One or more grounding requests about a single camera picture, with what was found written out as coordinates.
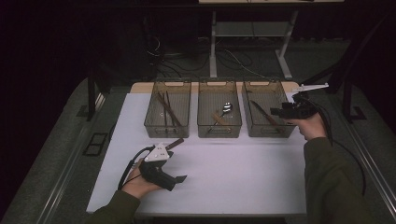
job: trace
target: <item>hand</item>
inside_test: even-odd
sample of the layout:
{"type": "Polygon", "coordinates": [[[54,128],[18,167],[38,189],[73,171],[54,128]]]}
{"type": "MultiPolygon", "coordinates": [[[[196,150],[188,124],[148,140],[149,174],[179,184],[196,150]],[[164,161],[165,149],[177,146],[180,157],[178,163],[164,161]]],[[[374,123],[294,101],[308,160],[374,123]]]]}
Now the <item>hand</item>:
{"type": "Polygon", "coordinates": [[[146,194],[156,190],[161,189],[156,184],[150,183],[146,181],[141,175],[139,170],[139,165],[143,159],[140,159],[139,162],[136,164],[135,168],[129,173],[126,184],[122,187],[122,191],[125,191],[132,196],[135,196],[137,199],[142,199],[146,194]]]}
{"type": "Polygon", "coordinates": [[[297,125],[300,128],[300,133],[305,137],[305,140],[327,137],[324,123],[319,113],[316,113],[308,119],[285,119],[285,121],[297,125]]]}

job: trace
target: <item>white plastic bracket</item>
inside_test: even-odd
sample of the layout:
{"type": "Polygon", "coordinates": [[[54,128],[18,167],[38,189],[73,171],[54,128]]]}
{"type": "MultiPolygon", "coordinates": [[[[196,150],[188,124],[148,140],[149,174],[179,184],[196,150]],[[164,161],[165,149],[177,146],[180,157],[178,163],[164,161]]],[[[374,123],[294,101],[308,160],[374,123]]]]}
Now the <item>white plastic bracket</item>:
{"type": "Polygon", "coordinates": [[[294,88],[291,91],[312,91],[317,89],[323,89],[329,87],[329,84],[325,83],[324,85],[309,85],[305,86],[304,84],[301,85],[299,88],[294,88]]]}
{"type": "Polygon", "coordinates": [[[160,143],[146,156],[145,161],[167,161],[169,158],[168,151],[163,143],[160,143]]]}

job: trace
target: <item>person's left hand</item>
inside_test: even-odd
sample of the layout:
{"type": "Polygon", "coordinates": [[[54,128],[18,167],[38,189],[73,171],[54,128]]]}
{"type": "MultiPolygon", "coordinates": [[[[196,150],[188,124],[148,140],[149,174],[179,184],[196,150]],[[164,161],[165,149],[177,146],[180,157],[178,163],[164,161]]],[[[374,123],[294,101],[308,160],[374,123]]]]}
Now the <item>person's left hand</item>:
{"type": "Polygon", "coordinates": [[[126,180],[127,182],[126,184],[124,184],[124,186],[121,189],[122,191],[125,191],[131,194],[132,196],[135,196],[137,199],[142,199],[146,194],[154,190],[161,189],[161,187],[146,181],[140,175],[139,165],[142,162],[142,160],[143,159],[140,159],[139,162],[134,167],[134,169],[131,171],[131,173],[129,173],[128,178],[126,180]]]}

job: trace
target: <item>sleeve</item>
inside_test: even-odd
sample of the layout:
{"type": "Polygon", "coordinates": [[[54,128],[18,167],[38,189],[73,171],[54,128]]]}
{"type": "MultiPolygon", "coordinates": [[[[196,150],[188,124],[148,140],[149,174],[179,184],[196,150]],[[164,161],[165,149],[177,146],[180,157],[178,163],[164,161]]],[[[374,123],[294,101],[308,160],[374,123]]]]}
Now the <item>sleeve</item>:
{"type": "Polygon", "coordinates": [[[327,138],[308,141],[304,157],[308,223],[374,223],[366,201],[348,176],[347,161],[327,138]]]}
{"type": "Polygon", "coordinates": [[[139,204],[136,197],[117,190],[110,203],[96,210],[86,224],[131,224],[139,204]]]}

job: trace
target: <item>knife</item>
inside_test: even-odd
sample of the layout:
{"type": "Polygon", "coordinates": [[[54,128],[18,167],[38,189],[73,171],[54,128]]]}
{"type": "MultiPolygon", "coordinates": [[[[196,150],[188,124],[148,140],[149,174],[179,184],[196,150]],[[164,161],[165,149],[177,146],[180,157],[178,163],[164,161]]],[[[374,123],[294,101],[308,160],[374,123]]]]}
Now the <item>knife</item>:
{"type": "MultiPolygon", "coordinates": [[[[251,102],[254,106],[256,106],[256,108],[260,111],[260,113],[262,113],[262,114],[265,116],[265,118],[271,123],[271,125],[273,125],[273,126],[279,126],[279,124],[276,123],[276,121],[275,121],[273,118],[271,118],[271,116],[269,116],[269,115],[267,114],[267,112],[265,112],[265,110],[264,110],[259,104],[257,104],[257,102],[252,101],[252,100],[250,100],[250,102],[251,102]]],[[[283,129],[277,129],[277,130],[278,130],[280,133],[283,133],[283,132],[284,132],[283,129]]]]}

